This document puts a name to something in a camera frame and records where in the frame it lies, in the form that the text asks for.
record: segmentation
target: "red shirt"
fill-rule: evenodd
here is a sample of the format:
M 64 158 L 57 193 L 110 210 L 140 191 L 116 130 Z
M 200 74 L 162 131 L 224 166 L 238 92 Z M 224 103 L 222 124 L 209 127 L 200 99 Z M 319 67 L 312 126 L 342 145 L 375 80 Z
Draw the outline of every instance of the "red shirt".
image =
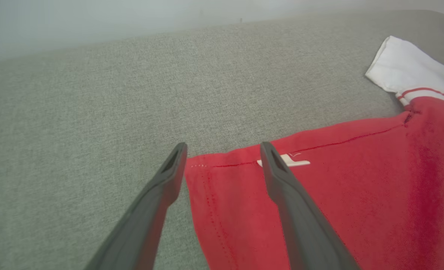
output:
M 414 96 L 404 113 L 317 130 L 272 144 L 362 269 L 444 269 L 444 91 Z M 260 147 L 188 159 L 196 234 L 211 269 L 289 269 Z

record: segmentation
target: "fabric texture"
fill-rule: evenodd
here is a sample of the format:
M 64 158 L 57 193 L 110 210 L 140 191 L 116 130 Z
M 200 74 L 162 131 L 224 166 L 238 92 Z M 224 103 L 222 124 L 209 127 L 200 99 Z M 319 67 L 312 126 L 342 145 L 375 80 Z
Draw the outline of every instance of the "fabric texture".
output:
M 304 15 L 0 62 L 0 270 L 82 269 L 178 142 L 193 157 L 399 114 L 363 77 L 389 35 L 444 64 L 444 15 L 427 11 Z M 206 268 L 183 184 L 155 269 Z
M 368 74 L 404 89 L 407 111 L 273 142 L 362 269 L 444 269 L 444 66 L 429 60 L 389 37 Z M 413 88 L 423 82 L 440 91 Z M 255 145 L 187 161 L 194 225 L 213 270 L 290 269 L 259 159 Z

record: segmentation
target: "red stripe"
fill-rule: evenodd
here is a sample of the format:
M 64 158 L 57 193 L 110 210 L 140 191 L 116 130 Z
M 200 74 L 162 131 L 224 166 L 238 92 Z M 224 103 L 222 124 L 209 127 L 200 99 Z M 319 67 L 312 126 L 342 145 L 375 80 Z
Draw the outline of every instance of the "red stripe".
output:
M 436 91 L 435 89 L 432 89 L 432 88 L 426 88 L 426 87 L 421 87 L 421 88 L 415 88 L 415 89 L 407 90 L 407 91 L 403 92 L 403 94 L 402 94 L 400 97 L 398 97 L 398 99 L 403 98 L 406 94 L 408 94 L 408 93 L 410 93 L 410 92 L 415 92 L 415 91 L 420 91 L 420 90 L 428 90 L 428 91 L 436 92 L 436 93 L 441 94 L 442 96 L 444 96 L 444 93 L 442 93 L 442 92 L 440 92 L 440 91 Z

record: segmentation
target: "white logo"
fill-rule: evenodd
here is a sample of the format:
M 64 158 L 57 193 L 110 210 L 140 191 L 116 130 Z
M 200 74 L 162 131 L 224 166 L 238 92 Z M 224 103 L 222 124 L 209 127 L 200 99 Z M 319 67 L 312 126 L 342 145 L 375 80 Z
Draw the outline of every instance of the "white logo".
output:
M 295 157 L 295 156 L 297 156 L 299 154 L 295 154 L 295 155 L 290 154 L 290 155 L 292 157 Z M 304 166 L 304 165 L 309 165 L 310 164 L 310 161 L 307 161 L 307 160 L 293 161 L 292 158 L 289 157 L 289 155 L 287 155 L 287 154 L 280 155 L 280 157 L 283 159 L 285 164 L 287 164 L 287 166 L 289 166 L 289 167 Z M 260 159 L 257 160 L 257 163 L 258 163 L 258 165 L 260 165 L 260 167 L 263 167 L 262 166 L 262 161 Z

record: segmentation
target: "white sleeve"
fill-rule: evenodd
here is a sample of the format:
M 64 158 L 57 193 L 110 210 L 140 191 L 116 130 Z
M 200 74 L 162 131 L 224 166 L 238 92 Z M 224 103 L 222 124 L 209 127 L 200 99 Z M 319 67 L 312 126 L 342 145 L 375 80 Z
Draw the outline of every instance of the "white sleeve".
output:
M 402 104 L 417 97 L 444 100 L 444 65 L 412 43 L 389 36 L 383 41 L 365 76 Z

